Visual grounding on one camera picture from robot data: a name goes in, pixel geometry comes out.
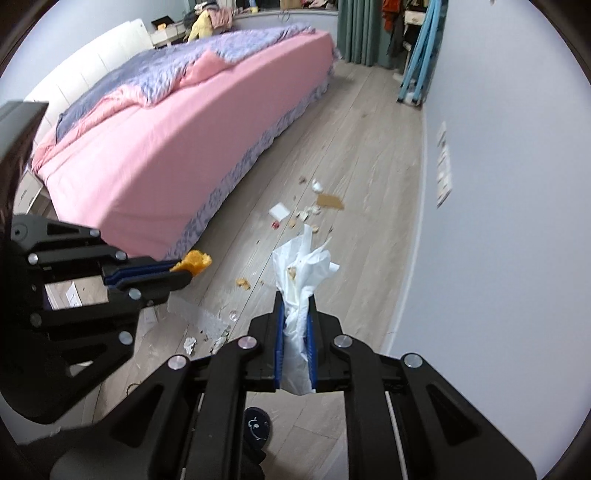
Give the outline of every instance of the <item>hanging clothes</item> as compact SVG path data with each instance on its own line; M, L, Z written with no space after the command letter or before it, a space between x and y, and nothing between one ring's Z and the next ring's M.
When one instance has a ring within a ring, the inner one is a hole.
M346 61L369 67L378 59L380 10L376 0L340 0L338 47Z
M394 30L394 23L403 9L402 0L382 0L382 17L385 20L386 32Z

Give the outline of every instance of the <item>blue clothes rack pole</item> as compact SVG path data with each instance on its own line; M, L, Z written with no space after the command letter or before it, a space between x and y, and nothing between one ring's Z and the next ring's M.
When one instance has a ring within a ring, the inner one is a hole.
M418 76L417 87L414 90L413 103L416 105L419 98L421 97L421 91L427 78L427 71L429 70L429 64L431 63L431 56L433 55L433 48L435 46L435 39L437 38L437 28L439 27L439 19L441 16L441 0L431 0L435 5L433 10L433 19L431 20L431 28L427 42L427 48L425 49L425 55L423 57L423 65L421 66L421 73Z
M408 86L410 85L410 81L413 78L414 72L419 65L419 60L423 55L424 46L427 40L427 35L431 30L431 19L433 18L433 10L435 8L435 1L431 0L429 3L429 7L427 8L427 13L425 15L425 21L423 22L423 26L421 27L421 31L418 34L417 44L414 47L413 55L410 58L410 63L408 64L407 72L404 76L404 80L402 81L402 86L400 88L400 93L398 94L398 101L403 102L404 98L406 97Z

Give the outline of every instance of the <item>white wall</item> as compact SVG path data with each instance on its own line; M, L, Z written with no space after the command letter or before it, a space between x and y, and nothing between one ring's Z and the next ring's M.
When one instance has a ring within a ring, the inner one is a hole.
M60 0L29 33L0 78L0 104L22 99L88 42L128 20L183 19L185 0Z
M542 477L591 407L591 86L528 0L453 0L426 118L390 354L425 356ZM437 210L442 121L453 191Z

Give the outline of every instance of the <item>blue gripper pad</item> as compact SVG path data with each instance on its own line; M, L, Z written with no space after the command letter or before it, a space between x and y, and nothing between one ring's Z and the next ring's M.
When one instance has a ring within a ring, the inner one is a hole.
M108 287L114 287L121 280L126 280L128 278L137 278L140 280L146 275L167 272L173 268L176 263L177 260L170 260L152 265L142 265L140 267L120 267L116 273L105 277L105 285Z
M316 382L318 380L318 353L316 351L316 340L314 338L313 329L314 324L312 322L312 315L310 314L310 310L311 308L308 309L308 318L306 320L306 338L304 338L304 343L308 351L308 372L310 374L310 383L312 384L312 389L315 390Z
M313 321L311 315L311 307L313 304L312 297L310 307L308 309L308 318L306 320L306 337L304 338L304 344L308 353L308 372L310 376L310 383L312 388L316 388L318 380L318 354L316 351L316 341L314 339ZM277 340L275 341L275 387L280 388L281 384L281 373L283 372L283 353L284 353L284 340L283 340L283 328L285 324L285 306L283 299L281 299L281 306L277 315Z
M275 341L275 387L280 388L283 372L283 327L285 325L285 305L281 298L281 306L277 314L277 340Z

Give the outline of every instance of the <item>white headboard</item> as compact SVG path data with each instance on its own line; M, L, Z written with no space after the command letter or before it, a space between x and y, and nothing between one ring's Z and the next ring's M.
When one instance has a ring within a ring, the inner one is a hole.
M60 63L25 98L49 102L33 147L57 123L59 115L107 72L151 48L154 46L144 22L134 20L103 33Z

